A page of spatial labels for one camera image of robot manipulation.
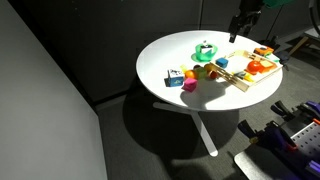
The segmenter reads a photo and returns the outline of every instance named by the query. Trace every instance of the gray floor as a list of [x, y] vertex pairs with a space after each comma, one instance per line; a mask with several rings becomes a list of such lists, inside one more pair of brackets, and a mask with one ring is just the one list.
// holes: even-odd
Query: gray floor
[[219, 150], [208, 155], [188, 115], [154, 109], [158, 101], [143, 87], [127, 96], [99, 105], [102, 139], [109, 180], [246, 179], [233, 157], [249, 146], [236, 128], [246, 119], [257, 130], [271, 120], [282, 123], [270, 110], [278, 100], [295, 107], [320, 101], [320, 53], [302, 48], [283, 69], [279, 89], [254, 106], [228, 112], [200, 113]]

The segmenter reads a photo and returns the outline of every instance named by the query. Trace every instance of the white round table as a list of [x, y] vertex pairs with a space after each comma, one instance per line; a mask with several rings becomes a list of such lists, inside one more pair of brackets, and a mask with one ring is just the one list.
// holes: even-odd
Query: white round table
[[[149, 44], [140, 53], [136, 63], [137, 74], [143, 85], [155, 96], [169, 103], [156, 102], [154, 107], [192, 115], [205, 144], [209, 135], [199, 117], [199, 111], [225, 111], [254, 105], [271, 96], [282, 81], [280, 69], [263, 82], [250, 87], [246, 92], [222, 78], [212, 81], [199, 80], [193, 92], [185, 91], [181, 86], [166, 86], [165, 79], [168, 78], [169, 69], [180, 70], [181, 65], [192, 69], [196, 64], [204, 66], [207, 63], [199, 63], [192, 59], [196, 45], [205, 40], [218, 47], [212, 61], [229, 55], [235, 50], [253, 52], [254, 48], [261, 47], [257, 42], [242, 36], [237, 36], [234, 43], [230, 43], [229, 38], [229, 33], [219, 31], [199, 30], [171, 34]], [[216, 156], [218, 152], [210, 136], [208, 143], [206, 144], [208, 151]]]

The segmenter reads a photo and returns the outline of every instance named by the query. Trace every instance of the gray wall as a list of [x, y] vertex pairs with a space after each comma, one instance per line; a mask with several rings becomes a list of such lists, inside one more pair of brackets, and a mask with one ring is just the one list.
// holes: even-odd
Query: gray wall
[[[129, 88], [136, 58], [149, 43], [200, 25], [227, 31], [240, 4], [240, 0], [20, 1], [95, 102]], [[264, 8], [249, 38], [264, 40], [279, 9]], [[270, 37], [310, 26], [308, 1], [296, 0], [284, 6]]]
[[97, 115], [0, 0], [0, 179], [107, 179]]

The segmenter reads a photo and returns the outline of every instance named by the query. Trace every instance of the table base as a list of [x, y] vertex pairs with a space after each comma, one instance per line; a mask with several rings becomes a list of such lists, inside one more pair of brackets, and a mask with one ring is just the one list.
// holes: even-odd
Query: table base
[[212, 141], [206, 127], [204, 126], [204, 124], [199, 116], [198, 111], [183, 109], [183, 108], [179, 108], [177, 106], [171, 105], [171, 104], [160, 103], [160, 102], [153, 103], [153, 107], [158, 108], [158, 109], [162, 109], [162, 110], [173, 111], [173, 112], [177, 112], [177, 113], [191, 115], [193, 122], [196, 125], [209, 154], [211, 156], [218, 155], [218, 150], [217, 150], [216, 146], [213, 144], [213, 141]]

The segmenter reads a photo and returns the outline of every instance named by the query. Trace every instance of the dark wall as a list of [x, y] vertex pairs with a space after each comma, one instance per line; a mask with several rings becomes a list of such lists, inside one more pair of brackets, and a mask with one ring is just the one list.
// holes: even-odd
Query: dark wall
[[[137, 56], [149, 43], [186, 30], [227, 31], [240, 3], [240, 0], [20, 1], [94, 102], [129, 88], [136, 76]], [[283, 36], [310, 26], [306, 5], [303, 0], [286, 5], [272, 34]], [[299, 14], [292, 13], [297, 9]], [[264, 8], [249, 38], [265, 38], [278, 11], [279, 8]]]

